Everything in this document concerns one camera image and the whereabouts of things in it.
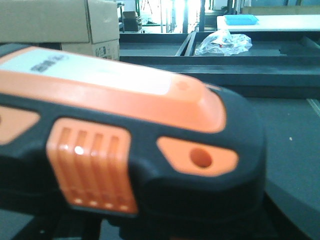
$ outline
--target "orange vent grille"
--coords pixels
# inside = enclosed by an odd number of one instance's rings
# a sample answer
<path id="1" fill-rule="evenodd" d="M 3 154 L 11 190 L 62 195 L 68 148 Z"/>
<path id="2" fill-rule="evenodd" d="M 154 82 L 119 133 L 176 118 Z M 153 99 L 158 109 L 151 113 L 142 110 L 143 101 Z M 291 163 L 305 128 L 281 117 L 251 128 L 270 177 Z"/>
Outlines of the orange vent grille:
<path id="1" fill-rule="evenodd" d="M 136 214 L 129 179 L 130 133 L 120 127 L 60 118 L 47 155 L 71 205 Z"/>

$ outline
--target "black frame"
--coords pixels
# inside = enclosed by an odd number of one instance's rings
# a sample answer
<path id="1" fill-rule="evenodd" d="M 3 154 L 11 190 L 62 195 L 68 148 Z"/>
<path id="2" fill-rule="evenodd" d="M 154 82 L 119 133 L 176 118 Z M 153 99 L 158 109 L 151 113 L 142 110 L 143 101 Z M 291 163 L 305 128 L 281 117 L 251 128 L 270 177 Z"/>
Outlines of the black frame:
<path id="1" fill-rule="evenodd" d="M 192 56 L 197 42 L 211 32 L 193 32 L 176 56 L 121 56 L 127 63 L 144 65 L 196 77 L 245 97 L 320 98 L 320 55 L 290 56 Z M 255 41 L 303 41 L 317 47 L 320 32 L 245 32 Z M 161 43 L 160 36 L 148 41 Z"/>

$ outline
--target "white tabletop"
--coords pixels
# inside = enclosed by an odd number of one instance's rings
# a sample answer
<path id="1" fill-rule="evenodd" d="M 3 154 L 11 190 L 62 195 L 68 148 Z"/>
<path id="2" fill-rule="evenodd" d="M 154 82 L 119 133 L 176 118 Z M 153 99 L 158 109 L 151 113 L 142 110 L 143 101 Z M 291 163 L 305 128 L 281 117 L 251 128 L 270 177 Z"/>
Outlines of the white tabletop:
<path id="1" fill-rule="evenodd" d="M 320 31 L 320 14 L 317 15 L 256 15 L 255 25 L 227 25 L 224 16 L 217 17 L 217 28 L 230 32 L 253 31 Z"/>

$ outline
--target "plastic bag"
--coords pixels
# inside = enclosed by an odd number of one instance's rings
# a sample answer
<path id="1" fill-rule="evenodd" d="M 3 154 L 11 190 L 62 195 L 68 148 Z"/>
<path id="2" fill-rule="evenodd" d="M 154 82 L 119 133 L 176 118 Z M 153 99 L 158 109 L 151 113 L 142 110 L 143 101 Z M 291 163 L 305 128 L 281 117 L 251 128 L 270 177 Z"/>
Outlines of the plastic bag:
<path id="1" fill-rule="evenodd" d="M 231 56 L 248 51 L 252 47 L 251 38 L 244 34 L 230 34 L 229 30 L 218 30 L 207 36 L 195 50 L 195 55 L 206 53 Z"/>

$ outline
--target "screw hole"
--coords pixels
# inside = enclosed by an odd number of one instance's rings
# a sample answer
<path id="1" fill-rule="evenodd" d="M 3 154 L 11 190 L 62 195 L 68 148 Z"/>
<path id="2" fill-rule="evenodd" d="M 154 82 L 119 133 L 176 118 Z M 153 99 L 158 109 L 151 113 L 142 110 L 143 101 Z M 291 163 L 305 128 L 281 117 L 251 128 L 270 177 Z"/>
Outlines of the screw hole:
<path id="1" fill-rule="evenodd" d="M 202 148 L 194 148 L 190 152 L 191 161 L 200 168 L 208 168 L 212 164 L 210 154 Z"/>

